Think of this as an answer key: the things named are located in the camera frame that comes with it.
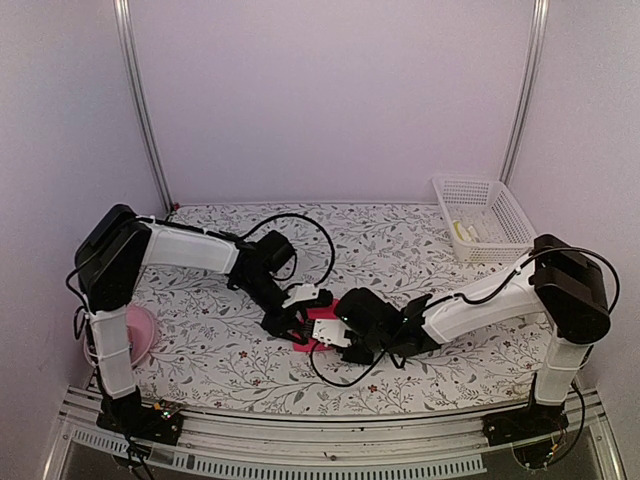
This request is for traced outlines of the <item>pink red towel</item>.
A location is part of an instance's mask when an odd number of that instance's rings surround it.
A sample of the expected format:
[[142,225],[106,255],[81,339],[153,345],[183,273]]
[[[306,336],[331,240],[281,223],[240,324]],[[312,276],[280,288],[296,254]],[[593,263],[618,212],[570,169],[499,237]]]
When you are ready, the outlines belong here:
[[308,319],[300,318],[300,322],[304,327],[304,335],[307,339],[307,343],[304,345],[300,345],[298,343],[293,342],[292,348],[295,352],[308,353],[314,345],[318,345],[318,351],[326,351],[332,350],[333,347],[331,345],[327,345],[324,343],[318,343],[317,339],[313,336],[313,328],[314,323],[317,320],[325,321],[328,323],[329,321],[338,321],[339,318],[335,315],[334,310],[336,305],[338,304],[339,299],[334,298],[332,303],[327,307],[318,307],[311,308],[307,310]]

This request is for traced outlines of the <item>green white patterned towel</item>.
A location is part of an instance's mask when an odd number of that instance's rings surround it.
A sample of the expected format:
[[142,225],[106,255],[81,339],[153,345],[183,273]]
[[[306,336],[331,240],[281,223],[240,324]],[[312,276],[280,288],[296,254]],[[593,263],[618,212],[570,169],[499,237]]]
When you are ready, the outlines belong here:
[[460,241],[479,243],[481,238],[473,225],[465,226],[461,221],[453,222],[454,232]]

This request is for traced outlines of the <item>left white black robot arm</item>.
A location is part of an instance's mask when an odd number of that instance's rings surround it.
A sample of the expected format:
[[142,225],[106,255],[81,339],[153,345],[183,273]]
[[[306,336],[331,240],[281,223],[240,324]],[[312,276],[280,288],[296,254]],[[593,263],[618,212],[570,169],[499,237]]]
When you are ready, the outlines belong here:
[[226,276],[231,288],[247,293],[264,311],[271,335],[291,340],[298,310],[320,296],[313,284],[288,291],[277,284],[274,275],[292,254],[289,241],[277,232],[248,242],[114,205],[78,249],[74,272],[89,314],[101,385],[115,399],[108,410],[111,419],[128,434],[141,433],[149,423],[146,408],[129,397],[137,385],[126,328],[127,308],[146,267],[177,266]]

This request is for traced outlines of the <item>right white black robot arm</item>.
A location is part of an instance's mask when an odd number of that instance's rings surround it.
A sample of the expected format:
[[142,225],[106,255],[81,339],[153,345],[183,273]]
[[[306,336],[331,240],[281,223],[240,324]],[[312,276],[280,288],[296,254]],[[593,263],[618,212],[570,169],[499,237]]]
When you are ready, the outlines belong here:
[[334,313],[370,351],[401,358],[437,351],[481,328],[516,317],[542,314],[552,338],[535,374],[533,401],[517,415],[517,427],[537,436],[552,424],[583,359],[611,329],[615,302],[608,299],[606,260],[551,234],[509,269],[439,298],[416,298],[395,308],[367,288],[349,290]]

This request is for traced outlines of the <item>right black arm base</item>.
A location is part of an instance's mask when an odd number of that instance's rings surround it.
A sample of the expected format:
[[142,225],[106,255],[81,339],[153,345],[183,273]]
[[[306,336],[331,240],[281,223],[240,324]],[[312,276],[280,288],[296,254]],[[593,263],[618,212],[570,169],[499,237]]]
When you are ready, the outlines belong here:
[[490,446],[560,432],[569,425],[564,407],[564,402],[547,405],[538,402],[531,395],[523,407],[484,415],[482,432]]

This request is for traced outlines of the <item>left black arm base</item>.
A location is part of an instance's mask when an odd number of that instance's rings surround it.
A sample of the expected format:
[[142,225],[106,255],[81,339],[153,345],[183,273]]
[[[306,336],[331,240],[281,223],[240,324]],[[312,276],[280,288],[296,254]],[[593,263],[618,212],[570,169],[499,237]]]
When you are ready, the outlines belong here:
[[127,438],[148,440],[176,446],[182,433],[184,416],[167,414],[163,408],[145,406],[139,389],[124,397],[113,399],[105,395],[96,425]]

